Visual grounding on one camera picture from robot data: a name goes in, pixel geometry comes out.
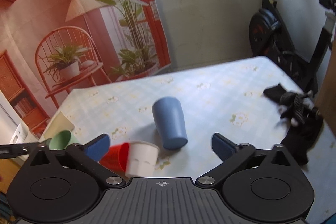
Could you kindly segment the green speckled cup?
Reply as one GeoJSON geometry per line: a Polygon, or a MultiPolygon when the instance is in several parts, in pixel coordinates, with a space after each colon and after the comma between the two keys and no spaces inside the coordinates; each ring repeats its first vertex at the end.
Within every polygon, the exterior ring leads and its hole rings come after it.
{"type": "Polygon", "coordinates": [[[73,143],[79,143],[76,136],[69,130],[63,130],[52,137],[49,143],[50,150],[66,149],[73,143]]]}

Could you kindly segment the red plastic cup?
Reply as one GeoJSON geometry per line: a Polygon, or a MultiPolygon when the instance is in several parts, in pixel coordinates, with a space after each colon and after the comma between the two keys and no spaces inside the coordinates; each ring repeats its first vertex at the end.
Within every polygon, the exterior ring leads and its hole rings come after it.
{"type": "Polygon", "coordinates": [[[99,163],[111,171],[125,172],[129,154],[129,143],[114,145],[99,163]]]}

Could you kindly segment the white paper cup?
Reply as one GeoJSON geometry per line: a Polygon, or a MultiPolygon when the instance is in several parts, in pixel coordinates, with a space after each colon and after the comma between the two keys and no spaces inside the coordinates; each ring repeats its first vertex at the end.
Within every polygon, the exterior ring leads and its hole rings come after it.
{"type": "Polygon", "coordinates": [[[129,143],[125,176],[151,177],[155,170],[159,148],[145,141],[132,141],[129,143]]]}

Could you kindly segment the blue cup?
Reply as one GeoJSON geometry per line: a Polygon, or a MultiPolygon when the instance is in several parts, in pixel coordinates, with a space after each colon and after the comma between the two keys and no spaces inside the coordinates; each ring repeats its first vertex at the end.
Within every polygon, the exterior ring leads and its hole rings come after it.
{"type": "Polygon", "coordinates": [[[187,142],[185,117],[180,101],[175,97],[163,97],[152,106],[154,123],[164,149],[176,150],[187,142]]]}

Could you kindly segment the floral checked bed sheet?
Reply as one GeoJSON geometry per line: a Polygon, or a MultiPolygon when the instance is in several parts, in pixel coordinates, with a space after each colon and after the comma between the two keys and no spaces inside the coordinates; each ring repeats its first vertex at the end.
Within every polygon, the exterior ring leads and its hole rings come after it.
{"type": "Polygon", "coordinates": [[[80,143],[106,133],[113,145],[147,141],[161,146],[152,106],[163,97],[180,101],[188,138],[178,151],[160,150],[152,178],[135,178],[128,188],[109,192],[84,222],[247,223],[222,202],[219,191],[200,189],[195,181],[221,164],[211,148],[216,132],[261,150],[282,141],[288,125],[278,106],[263,95],[277,84],[301,92],[272,61],[254,57],[74,89],[56,114],[61,111],[74,124],[80,143]]]}

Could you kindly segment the white laundry basket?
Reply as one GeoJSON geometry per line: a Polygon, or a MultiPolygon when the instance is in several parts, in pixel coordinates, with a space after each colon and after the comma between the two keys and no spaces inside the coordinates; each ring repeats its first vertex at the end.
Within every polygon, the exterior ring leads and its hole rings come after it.
{"type": "Polygon", "coordinates": [[[28,126],[24,122],[21,122],[15,130],[11,138],[10,144],[34,143],[38,140],[39,138],[30,131],[28,126]]]}

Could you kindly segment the black grey sock pile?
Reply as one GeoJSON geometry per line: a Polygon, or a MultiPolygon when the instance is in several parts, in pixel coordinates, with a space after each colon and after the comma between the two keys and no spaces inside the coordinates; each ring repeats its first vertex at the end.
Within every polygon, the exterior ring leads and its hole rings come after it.
{"type": "Polygon", "coordinates": [[[290,123],[286,136],[281,141],[298,165],[308,163],[307,152],[314,146],[321,132],[323,116],[315,106],[305,102],[308,94],[285,90],[278,84],[266,88],[264,96],[279,106],[280,118],[290,123]]]}

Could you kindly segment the wooden board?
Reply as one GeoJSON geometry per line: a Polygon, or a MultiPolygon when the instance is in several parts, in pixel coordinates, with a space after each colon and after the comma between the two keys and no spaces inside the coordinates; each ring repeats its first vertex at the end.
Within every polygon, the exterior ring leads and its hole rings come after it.
{"type": "Polygon", "coordinates": [[[318,93],[316,105],[327,121],[335,118],[335,41],[322,87],[318,93]]]}

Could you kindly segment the black exercise bike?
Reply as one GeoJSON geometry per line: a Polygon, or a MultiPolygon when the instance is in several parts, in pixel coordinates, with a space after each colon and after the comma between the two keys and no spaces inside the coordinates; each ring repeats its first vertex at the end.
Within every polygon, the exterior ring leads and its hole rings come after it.
{"type": "Polygon", "coordinates": [[[335,0],[319,0],[326,9],[326,22],[310,60],[298,54],[285,22],[277,9],[278,0],[262,0],[261,8],[249,23],[249,43],[253,56],[265,56],[282,69],[304,92],[318,92],[317,71],[325,53],[333,47],[335,0]]]}

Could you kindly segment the printed room backdrop curtain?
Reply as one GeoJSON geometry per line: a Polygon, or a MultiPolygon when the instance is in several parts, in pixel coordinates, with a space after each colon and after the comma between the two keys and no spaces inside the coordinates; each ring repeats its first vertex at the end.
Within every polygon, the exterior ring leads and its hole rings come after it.
{"type": "Polygon", "coordinates": [[[170,63],[155,0],[1,0],[1,92],[37,136],[71,90],[170,63]]]}

